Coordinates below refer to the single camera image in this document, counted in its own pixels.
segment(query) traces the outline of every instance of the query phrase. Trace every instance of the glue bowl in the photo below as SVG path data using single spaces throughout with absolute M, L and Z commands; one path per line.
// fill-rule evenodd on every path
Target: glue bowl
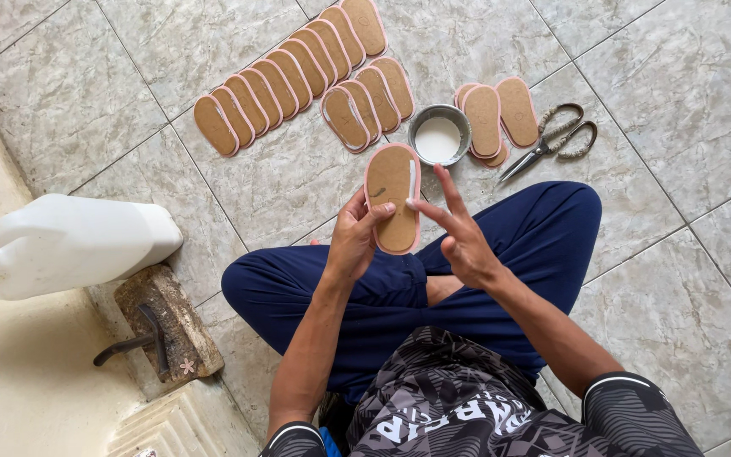
M 426 121 L 437 117 L 447 119 L 455 124 L 461 137 L 461 141 L 459 142 L 459 146 L 455 153 L 452 157 L 444 161 L 431 160 L 431 158 L 425 157 L 424 151 L 419 151 L 416 142 L 417 132 L 421 125 Z M 417 151 L 419 160 L 423 163 L 427 163 L 428 165 L 440 163 L 443 167 L 447 167 L 448 165 L 458 162 L 470 149 L 471 142 L 473 142 L 473 130 L 470 127 L 470 121 L 467 119 L 467 115 L 465 115 L 462 110 L 445 103 L 431 105 L 430 107 L 420 110 L 416 117 L 413 118 L 411 126 L 408 128 L 408 144 L 410 144 L 414 151 Z

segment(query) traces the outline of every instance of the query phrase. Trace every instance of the foot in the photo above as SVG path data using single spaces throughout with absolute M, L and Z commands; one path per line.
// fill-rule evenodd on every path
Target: foot
M 461 281 L 454 275 L 427 276 L 427 306 L 438 305 L 443 299 L 461 289 Z

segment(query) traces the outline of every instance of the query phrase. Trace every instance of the cardboard insole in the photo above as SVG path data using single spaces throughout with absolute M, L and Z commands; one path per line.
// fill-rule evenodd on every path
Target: cardboard insole
M 345 80 L 340 83 L 340 87 L 349 90 L 354 99 L 354 105 L 360 113 L 360 119 L 368 129 L 369 143 L 374 143 L 382 135 L 382 128 L 379 126 L 379 119 L 377 113 L 374 112 L 374 104 L 371 102 L 368 89 L 358 80 Z
M 253 95 L 253 88 L 250 87 L 247 80 L 240 75 L 230 75 L 228 80 L 224 81 L 224 86 L 236 96 L 241 109 L 244 110 L 247 119 L 253 125 L 256 137 L 266 133 L 269 129 L 269 119 L 264 113 L 264 108 L 261 107 L 258 99 Z
M 396 110 L 391 94 L 388 92 L 388 84 L 379 68 L 366 67 L 360 70 L 354 79 L 363 83 L 374 103 L 374 110 L 377 111 L 379 124 L 383 133 L 390 133 L 400 125 L 400 113 Z
M 306 82 L 306 77 L 295 56 L 287 50 L 274 50 L 267 55 L 267 58 L 275 62 L 287 78 L 289 86 L 295 92 L 295 97 L 298 100 L 298 110 L 309 107 L 312 103 L 312 89 L 310 83 Z
M 283 119 L 292 118 L 298 112 L 298 99 L 281 68 L 269 59 L 258 60 L 251 67 L 259 70 L 264 78 L 267 78 L 269 88 L 272 89 L 275 100 L 283 113 Z
M 306 25 L 307 28 L 314 30 L 323 40 L 323 45 L 329 51 L 331 62 L 337 70 L 337 79 L 344 80 L 349 77 L 352 72 L 352 63 L 346 50 L 343 49 L 343 42 L 340 41 L 340 34 L 337 29 L 328 20 L 315 19 Z
M 253 131 L 253 125 L 250 124 L 249 119 L 247 119 L 247 116 L 241 110 L 236 96 L 225 86 L 219 86 L 211 95 L 222 106 L 230 127 L 236 132 L 239 138 L 239 147 L 246 148 L 250 146 L 250 143 L 255 139 L 255 132 Z
M 193 120 L 199 131 L 221 155 L 231 156 L 239 150 L 236 133 L 224 118 L 218 100 L 210 95 L 203 95 L 193 107 Z
M 394 203 L 396 212 L 376 228 L 379 247 L 389 253 L 409 249 L 416 240 L 417 214 L 405 203 L 416 198 L 416 165 L 413 154 L 402 146 L 388 145 L 374 153 L 365 174 L 369 207 Z
M 321 113 L 340 142 L 352 152 L 360 152 L 368 146 L 369 133 L 349 91 L 339 86 L 330 88 L 321 100 Z
M 475 160 L 481 162 L 484 168 L 490 168 L 491 170 L 503 165 L 503 163 L 506 162 L 507 159 L 509 159 L 509 149 L 507 149 L 507 145 L 503 142 L 503 139 L 501 139 L 501 151 L 495 157 L 491 157 L 489 159 L 475 157 Z
M 302 41 L 294 38 L 288 39 L 279 48 L 287 50 L 290 54 L 295 56 L 295 59 L 297 59 L 298 64 L 300 65 L 300 70 L 304 73 L 306 81 L 310 83 L 312 96 L 320 97 L 323 95 L 323 92 L 328 87 L 329 81 L 318 66 L 318 61 L 315 60 L 310 48 L 306 47 Z
M 501 102 L 501 123 L 513 145 L 524 148 L 538 140 L 538 117 L 526 83 L 518 77 L 502 80 L 495 87 Z
M 456 102 L 456 108 L 460 110 L 464 109 L 464 96 L 470 91 L 470 89 L 477 85 L 478 83 L 470 82 L 463 84 L 456 89 L 456 99 L 454 100 Z
M 253 88 L 253 96 L 264 108 L 264 114 L 267 115 L 269 121 L 269 130 L 278 127 L 283 120 L 283 112 L 275 100 L 275 95 L 272 93 L 272 88 L 269 87 L 267 78 L 255 68 L 245 68 L 239 72 L 239 75 L 247 80 L 247 84 Z
M 399 62 L 395 58 L 380 57 L 371 63 L 372 66 L 379 68 L 385 81 L 388 82 L 388 90 L 391 91 L 391 97 L 394 99 L 396 109 L 400 111 L 402 119 L 408 119 L 413 114 L 413 94 L 411 86 L 408 83 L 408 76 Z
M 464 113 L 473 128 L 473 151 L 482 158 L 501 149 L 498 94 L 489 85 L 476 85 L 464 96 Z
M 326 81 L 329 85 L 332 85 L 335 81 L 337 81 L 337 70 L 335 69 L 335 65 L 332 64 L 329 51 L 326 49 L 326 45 L 323 44 L 323 40 L 321 40 L 320 35 L 318 35 L 317 32 L 309 28 L 301 28 L 300 30 L 296 30 L 295 33 L 289 37 L 302 41 L 306 47 L 310 48 L 312 56 L 315 57 L 321 71 L 323 71 L 323 74 L 326 75 Z
M 352 22 L 349 20 L 349 15 L 346 14 L 346 11 L 343 11 L 343 8 L 339 6 L 329 6 L 318 17 L 328 20 L 335 26 L 335 29 L 340 35 L 340 41 L 343 43 L 343 49 L 346 50 L 346 55 L 349 56 L 352 68 L 361 66 L 366 60 L 366 51 L 363 49 L 362 43 L 360 43 L 360 38 L 357 38 L 357 35 L 354 33 Z
M 349 15 L 354 33 L 360 38 L 365 55 L 375 57 L 385 52 L 387 39 L 377 6 L 371 0 L 343 0 L 340 7 Z

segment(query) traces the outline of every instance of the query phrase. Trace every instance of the scissor blade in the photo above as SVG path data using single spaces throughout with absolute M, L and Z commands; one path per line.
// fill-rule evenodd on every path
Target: scissor blade
M 507 168 L 506 171 L 501 174 L 500 182 L 507 181 L 509 178 L 525 170 L 526 167 L 529 167 L 532 163 L 535 163 L 538 159 L 540 159 L 540 154 L 535 154 L 534 152 L 529 152 L 527 155 L 524 155 L 523 157 L 521 157 L 521 159 L 516 160 L 512 165 L 509 166 L 509 168 Z

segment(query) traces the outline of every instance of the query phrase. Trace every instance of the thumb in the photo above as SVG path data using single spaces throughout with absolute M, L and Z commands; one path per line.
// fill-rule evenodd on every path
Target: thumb
M 376 227 L 378 223 L 391 217 L 395 212 L 396 205 L 391 202 L 371 206 L 369 212 L 365 214 L 357 225 L 360 225 L 363 230 L 371 230 Z
M 450 235 L 442 240 L 442 244 L 440 246 L 442 248 L 444 258 L 452 264 L 452 260 L 457 259 L 459 256 L 459 248 L 458 245 L 456 245 L 456 239 Z

